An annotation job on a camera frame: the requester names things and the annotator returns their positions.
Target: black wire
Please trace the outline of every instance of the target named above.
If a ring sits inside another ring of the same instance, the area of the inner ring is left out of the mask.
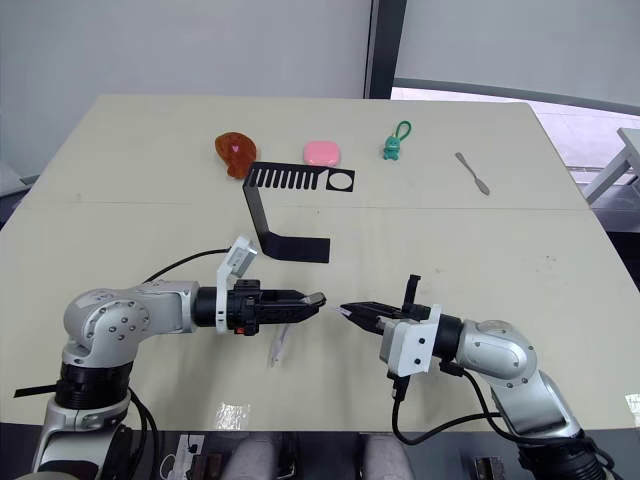
[[[480,390],[480,387],[478,386],[478,382],[476,382],[476,379],[473,378],[473,375],[471,375],[469,372],[467,372],[466,370],[462,370],[462,375],[465,376],[467,378],[467,380],[469,380],[469,382],[471,382],[471,386],[473,387],[474,391],[476,392],[476,396],[478,397],[478,401],[480,402],[480,407],[482,408],[482,411],[484,412],[485,416],[487,416],[489,414],[489,408],[487,407],[487,402],[484,399],[484,395],[482,394],[482,391]],[[491,428],[498,434],[500,435],[502,438],[509,440],[511,442],[516,442],[519,444],[527,444],[527,445],[559,445],[559,444],[566,444],[566,443],[584,443],[584,440],[580,439],[580,438],[570,438],[570,437],[565,437],[565,438],[527,438],[527,437],[518,437],[516,435],[512,435],[509,432],[505,432],[504,430],[502,430],[500,427],[498,427],[498,425],[496,424],[496,422],[493,421],[493,418],[488,417],[487,416],[487,422],[489,422],[489,425],[491,425]]]
[[[134,391],[131,390],[131,387],[129,387],[129,391],[131,392],[131,401],[136,406],[138,415],[140,415],[140,441],[138,442],[138,448],[133,452],[131,466],[129,469],[129,478],[132,479],[138,471],[138,466],[140,465],[142,455],[144,454],[144,447],[147,443],[147,416],[144,413],[140,399]]]
[[[408,437],[405,437],[404,434],[402,434],[402,432],[400,432],[400,429],[398,428],[398,415],[400,412],[401,403],[402,402],[398,399],[396,399],[393,402],[393,413],[391,415],[391,428],[393,429],[393,433],[395,434],[395,436],[398,437],[398,440],[400,440],[402,443],[406,445],[418,445],[419,443],[422,443],[425,440],[430,439],[434,435],[440,432],[443,432],[444,430],[447,430],[448,428],[455,427],[456,425],[460,425],[462,423],[471,422],[473,420],[482,420],[487,417],[484,413],[474,413],[473,415],[465,415],[464,417],[459,417],[459,418],[454,418],[453,420],[449,420],[448,422],[445,422],[442,425],[436,428],[433,428],[426,433],[423,433],[419,437],[408,438]],[[498,412],[491,412],[489,413],[489,415],[491,417],[501,416]]]
[[[153,282],[156,278],[158,278],[161,275],[164,275],[169,270],[173,270],[174,268],[179,267],[180,265],[183,265],[187,262],[190,262],[191,260],[195,260],[196,258],[204,257],[205,255],[215,255],[217,253],[227,253],[230,249],[231,248],[222,248],[219,250],[205,250],[204,252],[195,253],[189,257],[183,258],[182,260],[178,260],[177,262],[172,263],[171,265],[163,268],[159,272],[154,273],[149,278],[147,278],[143,283]]]
[[[140,398],[138,398],[138,396],[135,394],[135,392],[131,388],[129,388],[129,391],[131,392],[131,401],[134,403],[136,408],[139,408],[139,412],[141,412],[142,417],[144,417],[149,422],[149,425],[151,426],[151,433],[153,435],[152,436],[153,457],[151,462],[151,470],[149,472],[149,480],[154,480],[155,473],[158,470],[158,467],[160,466],[160,451],[159,451],[160,434],[158,432],[156,421],[154,420],[153,415],[151,415],[151,412],[149,411],[149,409],[144,405],[144,403],[140,401]]]
[[[196,258],[204,257],[205,255],[227,253],[229,250],[231,250],[231,248],[222,248],[218,250],[205,250],[204,252],[193,254],[189,257],[183,258],[182,260],[178,260],[177,262],[172,263],[171,265],[163,268],[159,272],[154,273],[149,278],[147,278],[143,283],[152,282],[159,276],[167,273],[168,271],[173,270],[174,268],[179,267],[180,265],[183,265],[187,262],[190,262],[191,260],[195,260]],[[151,412],[149,411],[149,409],[144,405],[144,403],[142,403],[140,398],[138,398],[138,396],[135,394],[135,392],[131,388],[129,388],[129,391],[131,392],[131,401],[138,409],[138,414],[140,415],[140,427],[141,427],[140,442],[138,443],[138,448],[134,451],[132,460],[131,460],[132,463],[131,463],[130,477],[133,478],[133,475],[137,471],[138,466],[140,465],[142,456],[144,454],[144,448],[146,446],[146,441],[147,441],[147,422],[149,422],[149,425],[151,426],[152,442],[153,442],[153,457],[152,457],[151,471],[149,472],[149,480],[154,480],[155,472],[158,470],[158,467],[160,466],[160,433],[158,432],[158,426],[156,425],[156,421],[154,420],[153,415],[151,415]]]
[[[553,445],[558,445],[558,444],[566,445],[568,443],[587,444],[588,446],[590,446],[590,447],[592,447],[594,449],[596,455],[600,456],[601,458],[603,458],[605,460],[605,463],[600,463],[600,465],[602,465],[604,468],[609,470],[609,472],[611,472],[611,474],[613,475],[613,477],[616,480],[623,480],[620,475],[618,475],[617,473],[615,473],[613,471],[613,468],[615,467],[615,461],[613,460],[611,455],[609,455],[607,452],[605,452],[604,450],[602,450],[601,448],[596,446],[595,442],[593,442],[593,440],[591,440],[591,439],[588,439],[588,438],[570,438],[570,437],[564,437],[564,438],[527,438],[527,437],[517,437],[517,436],[512,435],[512,434],[510,434],[508,432],[505,432],[500,427],[498,427],[498,425],[496,425],[496,423],[493,421],[493,418],[491,418],[490,416],[487,415],[489,413],[489,409],[487,408],[487,402],[484,399],[484,395],[482,394],[482,391],[480,390],[480,387],[478,386],[478,382],[476,382],[476,379],[473,378],[473,375],[471,375],[469,372],[467,372],[464,369],[462,370],[461,373],[462,373],[462,375],[467,377],[469,382],[471,382],[471,385],[473,386],[473,390],[476,392],[476,396],[478,397],[478,401],[480,402],[480,407],[482,408],[482,411],[485,413],[485,417],[487,419],[487,422],[489,422],[489,425],[491,425],[491,428],[493,428],[493,430],[498,435],[500,435],[502,438],[505,438],[507,440],[515,442],[516,444],[523,444],[524,443],[524,444],[527,444],[527,445],[553,446]]]

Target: black base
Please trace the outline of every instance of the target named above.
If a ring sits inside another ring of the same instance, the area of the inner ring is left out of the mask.
[[[604,480],[605,471],[590,443],[520,446],[520,465],[537,480]]]
[[[74,410],[114,405],[127,396],[132,366],[133,362],[113,368],[84,368],[63,363],[56,384],[56,403]]]

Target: green loop strap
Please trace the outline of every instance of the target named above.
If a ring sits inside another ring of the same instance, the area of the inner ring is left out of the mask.
[[[407,127],[407,131],[404,133],[404,135],[400,135],[400,128],[402,126],[406,126]],[[409,134],[411,133],[411,123],[409,123],[406,120],[401,121],[398,126],[396,127],[396,137],[398,137],[398,140],[402,141],[405,138],[407,138],[409,136]]]

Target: beige tabletop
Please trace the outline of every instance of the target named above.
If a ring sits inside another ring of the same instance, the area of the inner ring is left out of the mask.
[[[382,160],[405,119],[413,131],[400,160]],[[245,278],[323,291],[327,306],[292,328],[275,367],[278,327],[145,341],[132,386],[161,428],[224,428],[231,412],[251,430],[389,430],[380,337],[332,307],[398,305],[411,273],[422,275],[417,301],[517,326],[584,427],[634,425],[625,395],[640,392],[640,295],[526,104],[200,96],[101,97],[0,232],[1,421],[42,422],[46,395],[12,393],[58,378],[74,296],[135,285],[239,234],[257,242],[241,183],[212,146],[226,131],[249,135],[263,161],[299,163],[307,141],[336,141],[355,188],[262,191],[272,230],[330,236],[331,261],[260,255]],[[166,278],[213,285],[220,260]],[[412,382],[400,425],[425,430],[477,411],[468,383],[433,368]]]

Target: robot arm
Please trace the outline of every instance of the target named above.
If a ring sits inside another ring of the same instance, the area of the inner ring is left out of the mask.
[[[537,479],[609,478],[596,458],[600,451],[584,436],[557,386],[538,370],[533,345],[506,322],[463,322],[442,314],[439,305],[414,304],[419,280],[410,277],[402,308],[377,302],[340,307],[350,321],[382,335],[380,359],[394,379],[396,403],[404,399],[410,376],[428,372],[432,356],[441,358],[443,371],[460,376],[468,369],[489,383],[508,436],[518,444],[520,463]]]
[[[227,290],[229,277],[241,277],[255,255],[240,237],[218,270],[217,287],[154,280],[126,290],[91,290],[74,299],[64,314],[69,339],[33,471],[80,479],[128,475],[118,470],[128,463],[131,446],[131,431],[122,421],[131,402],[129,374],[143,340],[191,333],[198,326],[250,336],[260,324],[300,322],[325,304],[322,293],[261,290],[258,280],[238,280]]]

